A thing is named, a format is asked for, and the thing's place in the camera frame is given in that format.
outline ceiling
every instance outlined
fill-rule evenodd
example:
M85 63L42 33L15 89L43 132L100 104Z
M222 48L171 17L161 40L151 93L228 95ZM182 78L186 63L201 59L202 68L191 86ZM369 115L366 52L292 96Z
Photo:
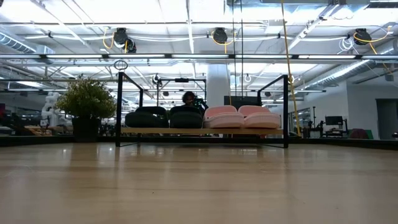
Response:
M96 0L95 4L92 0L46 0L42 1L45 9L33 1L5 0L0 7L0 31L7 32L28 46L45 45L57 54L105 54L106 51L111 54L124 53L123 49L115 46L107 49L103 43L105 41L106 45L111 45L111 35L117 27L127 28L127 34L134 40L139 54L282 54L285 50L282 10L278 4L250 1L250 4L242 5L242 14L240 5L235 4L232 15L231 5L225 5L224 0ZM316 21L325 9L330 9L327 8L327 4L288 4L286 8L286 35L289 45L306 27L311 27L292 46L289 52L291 54L355 54L353 48L342 50L341 45L343 39L348 34L352 35L356 28L366 28L373 39L384 37L387 31L390 32L385 39L374 44L376 49L395 38L398 30L395 25L398 9L368 9L366 5L360 4L342 6L328 16L327 20L320 21L312 27L312 22ZM389 23L392 27L387 30L386 24ZM216 27L225 28L229 41L233 40L233 32L237 33L236 42L226 48L215 44L211 33ZM370 54L371 50L369 45L354 45L354 48L359 54ZM0 52L20 54L4 45L0 45ZM22 63L19 60L10 62L17 65ZM155 74L165 78L206 78L209 64L206 60L151 60L151 66L147 66L145 60L135 62L135 67L130 66L126 73L146 89L152 88L148 83L151 83ZM235 63L224 63L227 64L230 74L234 75ZM293 63L291 71L295 77L295 85L299 86L339 65L340 62L322 61ZM53 73L52 78L58 79L77 77L81 74L86 77L110 79L114 78L113 74L117 72L110 67L110 73L104 65L62 67L60 70L57 70L59 66L49 65L47 68ZM45 67L26 69L34 74L45 73ZM237 60L238 76L241 75L241 70L242 61ZM244 88L255 89L288 71L286 63L257 61L244 62L243 73L251 77L250 82L243 82ZM195 86L190 83L183 87Z

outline black cable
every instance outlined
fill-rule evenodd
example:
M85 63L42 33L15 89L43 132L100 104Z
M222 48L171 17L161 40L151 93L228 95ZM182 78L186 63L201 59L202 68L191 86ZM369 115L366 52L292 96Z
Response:
M232 2L232 34L233 34L233 42L234 42L234 69L235 69L235 98L238 96L238 86L236 85L236 52L235 52L235 15L234 15L234 4L235 1Z
M243 100L243 10L242 10L242 0L241 0L241 30L242 30L242 82L241 82L241 87L242 87L242 100Z

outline black metal frame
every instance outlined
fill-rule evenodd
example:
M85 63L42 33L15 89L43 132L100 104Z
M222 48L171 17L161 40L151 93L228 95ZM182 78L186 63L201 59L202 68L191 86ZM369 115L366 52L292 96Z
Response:
M287 149L289 147L289 132L287 129L287 125L288 125L288 102L289 102L289 77L287 75L281 75L278 78L276 78L274 81L268 83L266 86L262 87L258 92L257 92L257 101L259 103L259 105L262 105L262 101L261 101L261 92L263 90L265 90L266 88L270 87L271 85L273 85L274 83L276 83L277 81L283 79L284 81L284 117L283 117L283 130L284 130L284 149Z
M124 72L118 73L118 98L116 106L116 147L120 147L120 137L122 130L122 95L123 95L123 78L134 84L139 89L139 107L142 107L144 99L144 89L138 85L134 80L132 80Z
M161 83L161 81L165 81L166 83L164 84L164 86L163 86L163 88L167 85L167 84L169 84L170 82L178 82L178 78L165 78L165 79L158 79L157 81L156 81L156 106L159 106L159 93L160 93L160 91L162 91L162 90L160 90L159 89L159 84ZM204 89L204 92L205 92L205 101L207 100L207 82L206 82L206 80L205 79L192 79L192 78L187 78L186 80L188 80L188 82L195 82L196 84L198 84L197 82L204 82L205 83L205 89Z

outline computer monitor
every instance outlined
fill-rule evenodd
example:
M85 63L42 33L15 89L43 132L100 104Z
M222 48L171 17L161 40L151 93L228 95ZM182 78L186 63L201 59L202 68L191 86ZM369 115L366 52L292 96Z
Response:
M224 96L224 105L232 105L237 110L241 106L261 106L256 96Z
M326 116L325 121L326 125L343 125L342 116Z

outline wooden platform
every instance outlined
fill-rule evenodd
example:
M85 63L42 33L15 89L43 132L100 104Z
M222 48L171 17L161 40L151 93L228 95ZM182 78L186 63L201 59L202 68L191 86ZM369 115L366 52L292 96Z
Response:
M238 128L122 128L122 133L141 134L283 134L282 129L238 129Z
M398 153L322 145L0 148L0 223L396 224Z

